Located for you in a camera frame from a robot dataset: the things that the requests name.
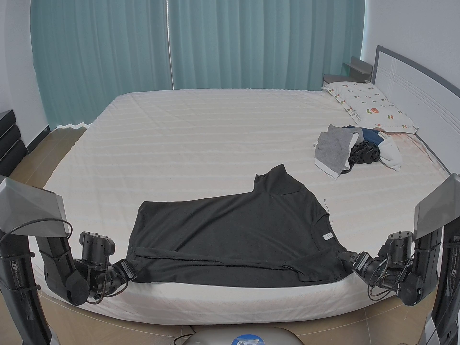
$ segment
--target pillowcase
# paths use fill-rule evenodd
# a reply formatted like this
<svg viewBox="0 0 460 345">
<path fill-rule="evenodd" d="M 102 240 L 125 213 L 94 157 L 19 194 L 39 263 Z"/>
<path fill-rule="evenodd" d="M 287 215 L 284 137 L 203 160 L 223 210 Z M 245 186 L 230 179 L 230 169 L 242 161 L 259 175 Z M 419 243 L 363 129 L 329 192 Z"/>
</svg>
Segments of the pillowcase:
<svg viewBox="0 0 460 345">
<path fill-rule="evenodd" d="M 333 82 L 323 87 L 362 128 L 415 134 L 418 127 L 372 83 Z"/>
</svg>

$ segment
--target black t-shirt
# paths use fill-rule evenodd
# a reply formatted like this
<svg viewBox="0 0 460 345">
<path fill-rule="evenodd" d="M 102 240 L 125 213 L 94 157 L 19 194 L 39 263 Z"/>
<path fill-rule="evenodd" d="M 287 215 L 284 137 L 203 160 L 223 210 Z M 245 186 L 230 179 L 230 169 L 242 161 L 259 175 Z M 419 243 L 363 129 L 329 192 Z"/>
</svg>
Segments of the black t-shirt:
<svg viewBox="0 0 460 345">
<path fill-rule="evenodd" d="M 275 288 L 343 279 L 344 251 L 314 194 L 279 165 L 249 193 L 144 202 L 127 259 L 136 282 Z"/>
</svg>

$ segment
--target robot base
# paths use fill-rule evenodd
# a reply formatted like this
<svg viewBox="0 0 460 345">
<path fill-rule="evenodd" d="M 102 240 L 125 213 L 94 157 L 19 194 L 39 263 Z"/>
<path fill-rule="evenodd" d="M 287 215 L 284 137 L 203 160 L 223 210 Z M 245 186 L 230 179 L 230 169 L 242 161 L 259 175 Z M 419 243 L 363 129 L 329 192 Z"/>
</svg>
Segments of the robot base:
<svg viewBox="0 0 460 345">
<path fill-rule="evenodd" d="M 248 326 L 200 331 L 184 345 L 303 345 L 292 332 L 283 328 Z"/>
</svg>

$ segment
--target white headboard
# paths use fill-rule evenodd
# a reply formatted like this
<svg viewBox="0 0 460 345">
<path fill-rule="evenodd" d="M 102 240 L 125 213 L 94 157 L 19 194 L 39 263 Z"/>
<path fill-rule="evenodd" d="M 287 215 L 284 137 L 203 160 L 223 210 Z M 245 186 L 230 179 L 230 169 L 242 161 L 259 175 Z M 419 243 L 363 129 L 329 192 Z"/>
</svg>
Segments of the white headboard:
<svg viewBox="0 0 460 345">
<path fill-rule="evenodd" d="M 460 174 L 460 89 L 382 46 L 377 46 L 372 83 L 419 126 L 417 136 L 444 167 Z"/>
</svg>

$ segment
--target blue logo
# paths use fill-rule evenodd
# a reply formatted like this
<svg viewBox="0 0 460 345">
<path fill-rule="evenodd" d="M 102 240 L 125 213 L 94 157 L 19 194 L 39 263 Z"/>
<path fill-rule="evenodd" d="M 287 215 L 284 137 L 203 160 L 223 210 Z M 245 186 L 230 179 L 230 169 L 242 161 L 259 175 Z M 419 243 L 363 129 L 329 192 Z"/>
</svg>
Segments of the blue logo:
<svg viewBox="0 0 460 345">
<path fill-rule="evenodd" d="M 233 340 L 231 345 L 265 345 L 265 342 L 256 335 L 241 335 Z"/>
</svg>

